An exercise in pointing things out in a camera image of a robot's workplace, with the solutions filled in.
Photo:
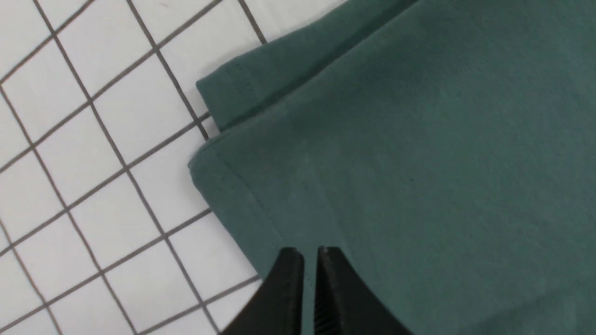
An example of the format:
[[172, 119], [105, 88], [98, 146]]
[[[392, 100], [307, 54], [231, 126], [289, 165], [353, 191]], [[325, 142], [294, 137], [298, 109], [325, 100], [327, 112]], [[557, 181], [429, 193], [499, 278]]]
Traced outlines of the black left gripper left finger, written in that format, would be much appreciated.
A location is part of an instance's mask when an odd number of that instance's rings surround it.
[[222, 334], [300, 335], [304, 265], [299, 251], [282, 248], [260, 288]]

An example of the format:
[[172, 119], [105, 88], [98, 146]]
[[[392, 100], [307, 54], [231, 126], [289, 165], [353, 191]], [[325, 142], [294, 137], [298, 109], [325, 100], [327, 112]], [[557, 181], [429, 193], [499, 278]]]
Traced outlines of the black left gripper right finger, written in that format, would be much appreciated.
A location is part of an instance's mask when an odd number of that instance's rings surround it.
[[379, 301], [340, 248], [318, 249], [316, 276], [316, 335], [412, 333]]

